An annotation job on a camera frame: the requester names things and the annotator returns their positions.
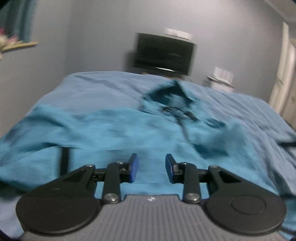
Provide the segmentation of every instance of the black tv screen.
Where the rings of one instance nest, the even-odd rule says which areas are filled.
[[[139,34],[135,67],[189,74],[195,44],[152,34]]]
[[[1,0],[0,1],[0,10],[9,2],[10,0]]]

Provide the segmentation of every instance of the white object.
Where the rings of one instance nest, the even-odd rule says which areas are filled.
[[[174,30],[174,29],[170,29],[170,28],[165,29],[165,34],[175,36],[175,37],[179,37],[179,38],[183,38],[183,39],[188,39],[188,40],[192,39],[191,34],[185,33],[185,32],[182,32],[182,31],[178,31],[178,30]]]
[[[208,76],[208,79],[210,80],[209,87],[211,87],[214,90],[218,90],[225,93],[234,92],[234,87],[224,81],[219,81],[213,77]]]
[[[213,76],[215,79],[231,84],[233,80],[233,73],[220,69],[217,66],[214,69]]]
[[[282,49],[276,82],[269,98],[269,105],[282,114],[291,89],[295,72],[296,48],[289,39],[289,26],[283,23]]]

